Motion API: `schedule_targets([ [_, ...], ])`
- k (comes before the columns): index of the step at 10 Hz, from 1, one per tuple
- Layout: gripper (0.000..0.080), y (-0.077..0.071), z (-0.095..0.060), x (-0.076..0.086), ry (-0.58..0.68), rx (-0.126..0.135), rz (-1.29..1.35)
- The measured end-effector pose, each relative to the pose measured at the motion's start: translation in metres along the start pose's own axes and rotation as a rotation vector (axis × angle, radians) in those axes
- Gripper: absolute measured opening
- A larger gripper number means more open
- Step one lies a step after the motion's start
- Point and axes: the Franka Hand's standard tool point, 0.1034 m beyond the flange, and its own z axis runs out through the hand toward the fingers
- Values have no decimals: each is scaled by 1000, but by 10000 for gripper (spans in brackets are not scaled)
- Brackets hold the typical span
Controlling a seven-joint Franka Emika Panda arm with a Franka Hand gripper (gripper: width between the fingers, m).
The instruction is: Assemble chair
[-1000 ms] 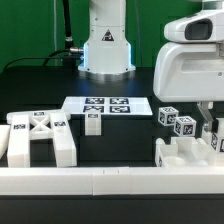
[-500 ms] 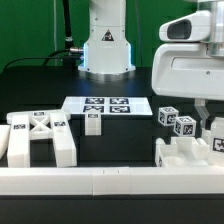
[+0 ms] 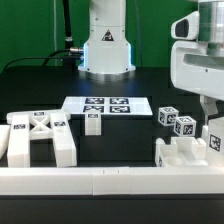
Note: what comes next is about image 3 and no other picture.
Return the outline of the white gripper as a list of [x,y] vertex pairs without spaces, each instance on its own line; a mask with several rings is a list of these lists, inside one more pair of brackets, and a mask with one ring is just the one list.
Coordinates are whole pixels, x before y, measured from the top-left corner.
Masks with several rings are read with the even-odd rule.
[[200,94],[205,123],[224,100],[224,12],[195,11],[174,22],[171,80],[176,88]]

